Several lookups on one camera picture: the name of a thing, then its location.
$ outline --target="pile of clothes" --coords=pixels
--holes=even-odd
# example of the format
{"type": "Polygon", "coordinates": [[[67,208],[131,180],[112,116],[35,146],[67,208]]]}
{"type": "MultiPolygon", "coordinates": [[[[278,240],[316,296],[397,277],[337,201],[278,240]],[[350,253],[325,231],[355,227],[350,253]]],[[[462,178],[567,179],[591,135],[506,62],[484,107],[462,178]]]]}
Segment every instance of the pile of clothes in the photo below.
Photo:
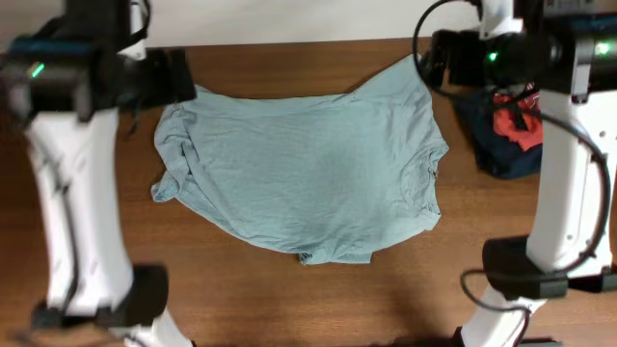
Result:
{"type": "Polygon", "coordinates": [[[532,95],[516,107],[497,111],[496,105],[512,100],[513,96],[483,91],[473,94],[470,101],[454,104],[457,117],[472,138],[480,170],[502,179],[540,172],[542,122],[523,111],[538,110],[538,97],[532,95]]]}

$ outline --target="light blue shirt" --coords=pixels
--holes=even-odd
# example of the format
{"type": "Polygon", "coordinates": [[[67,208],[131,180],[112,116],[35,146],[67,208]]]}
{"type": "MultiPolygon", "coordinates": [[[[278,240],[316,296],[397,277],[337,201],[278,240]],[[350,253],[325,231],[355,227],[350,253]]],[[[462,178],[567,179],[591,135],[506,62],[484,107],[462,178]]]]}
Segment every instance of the light blue shirt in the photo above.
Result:
{"type": "Polygon", "coordinates": [[[169,106],[152,187],[252,245],[304,264],[368,263],[440,218],[447,152],[408,57],[347,94],[236,99],[198,88],[169,106]]]}

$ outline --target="t-shirt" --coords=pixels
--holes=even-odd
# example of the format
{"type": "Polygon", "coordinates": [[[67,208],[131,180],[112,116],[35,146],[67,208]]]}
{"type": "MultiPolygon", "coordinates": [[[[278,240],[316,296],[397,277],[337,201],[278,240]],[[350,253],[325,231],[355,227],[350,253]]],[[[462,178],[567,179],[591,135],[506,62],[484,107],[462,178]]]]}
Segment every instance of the t-shirt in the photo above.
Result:
{"type": "Polygon", "coordinates": [[[432,229],[448,147],[408,57],[352,93],[278,100],[198,88],[168,106],[152,189],[229,234],[304,264],[368,263],[432,229]]]}

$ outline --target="wooden table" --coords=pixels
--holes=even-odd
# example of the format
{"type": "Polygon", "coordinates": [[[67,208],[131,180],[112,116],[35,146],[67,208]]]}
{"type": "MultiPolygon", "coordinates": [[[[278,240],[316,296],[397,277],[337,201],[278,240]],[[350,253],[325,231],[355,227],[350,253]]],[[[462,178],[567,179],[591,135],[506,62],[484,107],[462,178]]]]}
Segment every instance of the wooden table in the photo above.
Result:
{"type": "MultiPolygon", "coordinates": [[[[215,93],[280,98],[352,91],[410,51],[409,40],[375,40],[195,47],[188,58],[196,83],[215,93]]],[[[294,255],[239,241],[177,201],[154,203],[149,186],[164,170],[152,143],[161,110],[149,111],[138,133],[129,141],[120,136],[117,146],[121,221],[130,256],[168,266],[169,306],[200,346],[363,346],[401,336],[449,336],[475,310],[459,289],[459,274],[481,265],[486,239],[530,232],[539,179],[500,181],[479,172],[450,105],[435,97],[434,110],[450,146],[440,163],[443,217],[437,227],[374,254],[370,266],[310,267],[294,255]]],[[[121,135],[130,122],[122,119],[121,135]]],[[[27,326],[31,307],[45,295],[47,263],[24,142],[2,124],[3,333],[27,326]]],[[[485,285],[476,280],[472,287],[479,293],[485,285]]],[[[554,336],[569,347],[614,346],[617,294],[572,292],[543,307],[529,335],[554,336]]],[[[82,337],[71,337],[71,343],[82,337]]]]}

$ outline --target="wood grain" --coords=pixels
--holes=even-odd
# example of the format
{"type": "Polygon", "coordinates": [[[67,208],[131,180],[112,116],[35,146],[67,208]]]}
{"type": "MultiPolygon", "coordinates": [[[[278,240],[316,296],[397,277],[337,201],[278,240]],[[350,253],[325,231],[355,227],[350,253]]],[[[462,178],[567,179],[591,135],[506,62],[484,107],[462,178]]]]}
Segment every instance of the wood grain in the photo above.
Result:
{"type": "MultiPolygon", "coordinates": [[[[213,92],[280,98],[352,91],[410,51],[409,40],[375,40],[195,47],[188,57],[196,83],[213,92]]],[[[118,140],[126,247],[136,262],[168,266],[169,306],[200,346],[364,346],[401,336],[449,336],[474,311],[458,287],[459,274],[481,265],[487,238],[529,233],[538,176],[500,181],[479,172],[449,104],[435,97],[434,110],[450,146],[437,183],[443,218],[434,230],[374,254],[369,266],[305,267],[294,255],[227,235],[177,201],[152,202],[149,186],[164,170],[152,143],[160,109],[144,114],[129,141],[118,140]]],[[[28,325],[30,309],[44,297],[47,284],[40,209],[25,144],[3,119],[2,333],[28,325]]],[[[121,135],[129,127],[130,119],[123,119],[121,135]]],[[[473,288],[480,292],[485,284],[478,280],[473,288]]],[[[608,347],[617,342],[616,324],[617,294],[573,292],[543,307],[529,335],[554,336],[569,347],[608,347]]],[[[0,345],[14,346],[4,340],[0,345]]]]}

